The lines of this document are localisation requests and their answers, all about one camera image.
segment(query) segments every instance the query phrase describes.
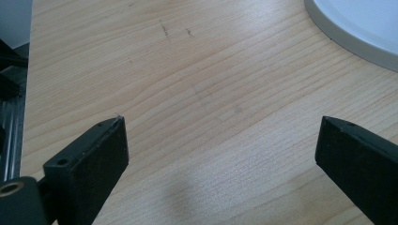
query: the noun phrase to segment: wooden table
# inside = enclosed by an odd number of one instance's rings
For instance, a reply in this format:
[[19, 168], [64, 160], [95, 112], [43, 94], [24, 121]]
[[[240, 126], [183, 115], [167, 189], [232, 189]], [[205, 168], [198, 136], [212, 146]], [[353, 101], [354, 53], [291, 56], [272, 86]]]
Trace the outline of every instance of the wooden table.
[[294, 0], [34, 2], [22, 175], [125, 116], [94, 224], [371, 224], [315, 165], [322, 115], [398, 143], [398, 74]]

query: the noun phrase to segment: light wood surface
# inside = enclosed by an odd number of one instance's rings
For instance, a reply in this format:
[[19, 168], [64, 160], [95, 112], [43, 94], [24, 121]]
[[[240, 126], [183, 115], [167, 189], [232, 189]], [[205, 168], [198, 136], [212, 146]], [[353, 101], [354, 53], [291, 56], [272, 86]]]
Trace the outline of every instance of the light wood surface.
[[35, 0], [22, 175], [123, 115], [94, 224], [372, 224], [315, 165], [322, 115], [398, 143], [398, 74], [294, 0]]

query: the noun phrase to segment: table surface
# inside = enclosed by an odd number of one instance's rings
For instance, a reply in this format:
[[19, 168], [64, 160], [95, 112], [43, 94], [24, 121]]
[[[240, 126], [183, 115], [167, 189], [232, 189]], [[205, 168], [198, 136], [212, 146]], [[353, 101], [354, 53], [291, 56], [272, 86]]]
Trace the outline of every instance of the table surface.
[[371, 224], [315, 165], [323, 115], [398, 143], [398, 74], [294, 0], [34, 1], [22, 175], [125, 116], [94, 224]]

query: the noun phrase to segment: wood grain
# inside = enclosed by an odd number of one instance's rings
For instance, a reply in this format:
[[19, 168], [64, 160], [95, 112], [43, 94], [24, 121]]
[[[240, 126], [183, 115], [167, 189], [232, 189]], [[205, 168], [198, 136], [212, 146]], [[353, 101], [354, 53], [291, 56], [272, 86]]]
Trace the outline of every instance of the wood grain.
[[22, 174], [125, 116], [94, 224], [371, 224], [314, 162], [322, 115], [398, 143], [398, 74], [293, 0], [34, 2]]

